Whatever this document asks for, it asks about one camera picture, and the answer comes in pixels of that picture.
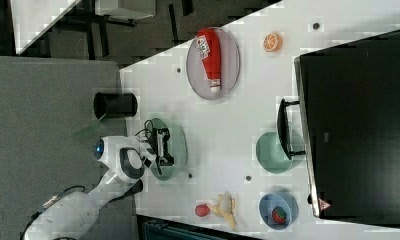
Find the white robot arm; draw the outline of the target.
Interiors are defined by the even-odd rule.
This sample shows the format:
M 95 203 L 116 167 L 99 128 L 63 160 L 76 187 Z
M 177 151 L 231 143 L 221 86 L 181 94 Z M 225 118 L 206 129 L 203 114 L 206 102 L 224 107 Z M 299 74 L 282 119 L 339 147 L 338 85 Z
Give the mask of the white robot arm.
M 90 192 L 65 190 L 46 202 L 28 223 L 20 240 L 79 240 L 94 225 L 109 202 L 142 187 L 146 169 L 169 162 L 171 131 L 153 128 L 148 136 L 102 137 L 96 159 L 107 167 Z

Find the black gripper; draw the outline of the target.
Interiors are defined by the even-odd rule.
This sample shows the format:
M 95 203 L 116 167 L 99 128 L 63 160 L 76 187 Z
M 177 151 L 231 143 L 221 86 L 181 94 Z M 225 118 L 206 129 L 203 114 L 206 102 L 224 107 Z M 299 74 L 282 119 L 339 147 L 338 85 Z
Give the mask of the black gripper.
M 158 166 L 173 166 L 174 157 L 169 153 L 168 141 L 170 132 L 167 128 L 153 128 L 149 138 L 154 153 L 156 154 L 156 163 Z

